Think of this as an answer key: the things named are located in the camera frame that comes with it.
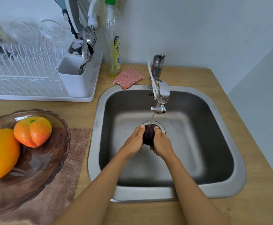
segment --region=utensil holder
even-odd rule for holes
[[[87,72],[87,68],[81,75],[78,75],[78,67],[83,58],[79,55],[65,56],[56,66],[60,79],[71,97],[86,97],[90,90],[92,74]]]

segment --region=bowl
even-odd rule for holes
[[[17,164],[0,179],[0,214],[13,211],[37,196],[54,179],[69,153],[71,134],[67,123],[52,111],[16,111],[0,117],[0,129],[13,129],[19,120],[30,116],[47,118],[52,133],[40,147],[21,144]]]

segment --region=person's left hand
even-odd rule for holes
[[[143,145],[143,135],[145,126],[136,127],[133,134],[126,140],[125,144],[120,148],[118,153],[123,153],[127,159],[134,156]]]

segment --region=green bottle cap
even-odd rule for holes
[[[108,4],[108,5],[115,5],[116,0],[105,0],[105,3]]]

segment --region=transparent plastic bottle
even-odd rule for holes
[[[121,69],[119,29],[121,14],[116,8],[116,0],[105,0],[103,33],[106,49],[107,74],[116,76]]]

